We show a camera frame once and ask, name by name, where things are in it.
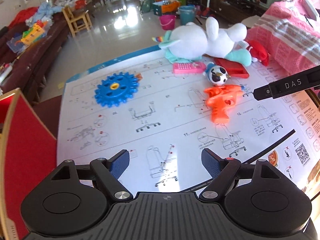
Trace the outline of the white unicorn plush toy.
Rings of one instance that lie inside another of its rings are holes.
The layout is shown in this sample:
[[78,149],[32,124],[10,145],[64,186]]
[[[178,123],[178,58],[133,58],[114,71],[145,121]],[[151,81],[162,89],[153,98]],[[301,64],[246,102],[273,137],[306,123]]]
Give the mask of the white unicorn plush toy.
[[209,17],[206,19],[205,29],[188,22],[152,39],[165,52],[165,57],[170,63],[200,61],[202,56],[207,54],[248,67],[252,63],[250,52],[245,48],[234,49],[246,36],[247,27],[244,24],[236,23],[223,29],[215,18]]

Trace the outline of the pink quilted blanket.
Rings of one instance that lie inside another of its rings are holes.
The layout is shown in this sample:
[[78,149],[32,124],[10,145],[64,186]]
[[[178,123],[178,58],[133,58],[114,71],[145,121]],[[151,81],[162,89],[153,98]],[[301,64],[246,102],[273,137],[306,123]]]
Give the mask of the pink quilted blanket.
[[246,37],[246,41],[262,44],[271,58],[290,74],[319,65],[319,20],[310,18],[306,1],[319,9],[319,0],[274,2]]

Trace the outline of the orange plastic cup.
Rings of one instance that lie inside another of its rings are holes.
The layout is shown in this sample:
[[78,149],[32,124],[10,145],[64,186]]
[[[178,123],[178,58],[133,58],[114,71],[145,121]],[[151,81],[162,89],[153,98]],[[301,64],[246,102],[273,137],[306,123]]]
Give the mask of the orange plastic cup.
[[138,73],[135,75],[135,78],[137,78],[140,81],[143,77],[140,73]]

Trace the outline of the dark red leather sofa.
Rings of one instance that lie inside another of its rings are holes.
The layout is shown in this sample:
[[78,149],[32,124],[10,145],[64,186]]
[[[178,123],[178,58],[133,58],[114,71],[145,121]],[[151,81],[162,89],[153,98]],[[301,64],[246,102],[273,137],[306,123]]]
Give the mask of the dark red leather sofa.
[[69,27],[63,13],[55,13],[53,25],[47,35],[17,55],[8,47],[7,42],[27,29],[24,22],[18,23],[1,36],[1,64],[13,64],[12,71],[1,82],[1,90],[5,94],[20,88],[29,102],[38,102],[52,64],[67,41]]

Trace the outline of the cow pattern ball figurine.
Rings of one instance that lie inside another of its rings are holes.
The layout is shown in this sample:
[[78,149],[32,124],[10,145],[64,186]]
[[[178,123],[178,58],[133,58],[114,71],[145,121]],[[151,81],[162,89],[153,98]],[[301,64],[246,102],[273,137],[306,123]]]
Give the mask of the cow pattern ball figurine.
[[226,81],[231,77],[225,68],[219,66],[213,62],[209,62],[207,64],[206,70],[203,72],[203,75],[207,77],[207,79],[214,86],[222,86],[226,83]]

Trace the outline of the small wooden chair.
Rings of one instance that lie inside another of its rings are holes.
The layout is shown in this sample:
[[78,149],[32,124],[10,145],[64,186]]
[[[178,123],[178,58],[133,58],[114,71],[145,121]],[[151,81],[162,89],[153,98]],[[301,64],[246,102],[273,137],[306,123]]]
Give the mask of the small wooden chair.
[[77,33],[82,30],[90,31],[92,28],[92,21],[89,16],[88,10],[76,10],[71,11],[69,6],[62,8],[62,13],[69,26],[72,37],[75,37]]

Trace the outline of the white instruction sheet poster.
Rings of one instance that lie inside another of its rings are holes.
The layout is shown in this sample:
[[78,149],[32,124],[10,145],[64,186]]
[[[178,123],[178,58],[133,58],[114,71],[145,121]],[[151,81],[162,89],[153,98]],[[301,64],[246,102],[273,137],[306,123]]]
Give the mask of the white instruction sheet poster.
[[[94,95],[107,76],[142,75],[133,98],[102,107]],[[128,150],[120,182],[132,193],[193,189],[210,179],[201,164],[209,148],[241,162],[263,158],[309,197],[319,192],[319,110],[307,92],[257,101],[253,90],[286,76],[276,62],[248,67],[249,78],[231,78],[244,94],[227,114],[211,121],[210,82],[202,74],[174,74],[162,50],[149,48],[99,64],[69,79],[62,98],[57,162],[88,164]]]

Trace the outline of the orange toy water gun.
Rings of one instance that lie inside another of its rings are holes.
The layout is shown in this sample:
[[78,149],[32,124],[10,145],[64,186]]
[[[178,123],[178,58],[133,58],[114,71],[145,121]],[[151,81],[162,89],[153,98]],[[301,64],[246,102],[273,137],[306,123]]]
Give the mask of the orange toy water gun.
[[235,107],[238,97],[244,94],[239,85],[213,86],[204,92],[208,95],[206,106],[212,109],[211,121],[215,124],[229,123],[227,109]]

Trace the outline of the pink toy phone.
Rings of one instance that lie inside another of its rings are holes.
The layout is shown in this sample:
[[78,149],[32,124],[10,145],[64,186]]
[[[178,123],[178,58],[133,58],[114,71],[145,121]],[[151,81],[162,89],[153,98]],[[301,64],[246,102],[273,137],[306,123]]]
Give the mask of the pink toy phone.
[[174,63],[174,74],[201,74],[206,70],[206,65],[203,62],[191,63]]

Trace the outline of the blue plastic gear toy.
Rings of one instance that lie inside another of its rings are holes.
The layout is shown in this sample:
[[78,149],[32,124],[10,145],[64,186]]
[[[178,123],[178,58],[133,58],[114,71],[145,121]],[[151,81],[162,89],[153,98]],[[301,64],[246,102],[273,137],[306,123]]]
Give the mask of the blue plastic gear toy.
[[94,98],[102,107],[118,107],[133,98],[138,91],[138,78],[129,72],[107,76],[97,85]]

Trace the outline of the teal plastic bucket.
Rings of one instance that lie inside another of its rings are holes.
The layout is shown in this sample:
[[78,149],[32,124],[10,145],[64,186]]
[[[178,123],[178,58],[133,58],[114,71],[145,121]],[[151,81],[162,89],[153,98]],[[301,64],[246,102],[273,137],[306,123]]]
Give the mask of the teal plastic bucket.
[[178,8],[181,25],[195,20],[196,8],[193,5],[184,5]]

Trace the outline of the red flat plastic case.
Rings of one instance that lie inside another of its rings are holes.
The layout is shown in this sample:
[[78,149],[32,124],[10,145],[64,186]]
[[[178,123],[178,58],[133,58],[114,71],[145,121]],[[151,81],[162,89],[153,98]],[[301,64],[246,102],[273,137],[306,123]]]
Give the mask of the red flat plastic case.
[[228,72],[228,74],[231,77],[239,77],[243,79],[249,78],[248,71],[240,63],[229,61],[227,59],[217,58],[217,57],[214,57],[213,61],[215,62],[215,64],[225,68],[225,70]]

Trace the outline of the red plush toy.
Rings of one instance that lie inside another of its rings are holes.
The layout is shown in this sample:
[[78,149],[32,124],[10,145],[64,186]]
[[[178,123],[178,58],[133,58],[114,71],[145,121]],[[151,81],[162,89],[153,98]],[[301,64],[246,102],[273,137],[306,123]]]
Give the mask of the red plush toy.
[[260,62],[264,66],[269,65],[269,53],[267,49],[258,41],[246,40],[247,50],[249,51],[252,62]]

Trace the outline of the pink plastic bucket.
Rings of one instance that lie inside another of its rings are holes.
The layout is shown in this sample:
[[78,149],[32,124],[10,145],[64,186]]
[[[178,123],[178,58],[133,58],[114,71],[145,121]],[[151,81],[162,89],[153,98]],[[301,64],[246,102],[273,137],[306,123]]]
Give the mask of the pink plastic bucket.
[[162,15],[159,17],[160,25],[163,30],[174,30],[175,29],[175,15]]

